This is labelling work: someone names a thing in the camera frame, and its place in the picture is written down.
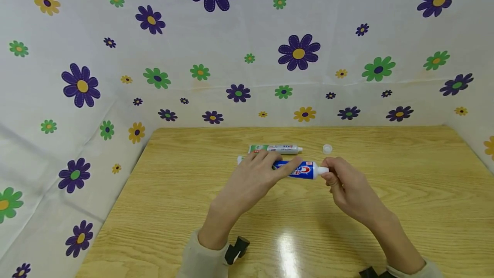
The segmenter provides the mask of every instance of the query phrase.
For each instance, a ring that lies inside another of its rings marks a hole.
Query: toothpaste label
[[[280,168],[283,165],[287,164],[288,162],[289,161],[277,161],[273,164],[273,168],[274,169]],[[290,177],[305,178],[305,179],[313,179],[314,178],[314,165],[311,161],[304,161],[289,176]]]

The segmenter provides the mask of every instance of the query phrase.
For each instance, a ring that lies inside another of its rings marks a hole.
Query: right hand
[[[327,157],[321,166],[329,168],[329,172],[321,177],[326,180],[326,186],[331,187],[329,191],[333,194],[335,204],[345,214],[371,230],[394,217],[369,185],[365,175],[345,159]]]

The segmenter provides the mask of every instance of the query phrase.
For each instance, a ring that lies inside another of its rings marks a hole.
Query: gray sleeve
[[[197,239],[194,231],[182,254],[182,265],[177,278],[227,278],[228,263],[225,261],[228,243],[221,250],[207,249]]]

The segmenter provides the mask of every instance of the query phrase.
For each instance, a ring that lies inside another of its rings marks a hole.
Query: white backdrop
[[[493,7],[0,0],[0,272],[75,275],[159,127],[447,124],[494,171]]]

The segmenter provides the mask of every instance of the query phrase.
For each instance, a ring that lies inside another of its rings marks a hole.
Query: wood grain
[[[153,133],[79,278],[174,277],[182,248],[249,144],[291,143],[304,160],[322,145],[367,174],[419,251],[445,277],[494,277],[494,178],[452,129],[177,128]],[[230,277],[358,277],[386,259],[345,216],[324,181],[280,181],[230,233],[249,239]]]

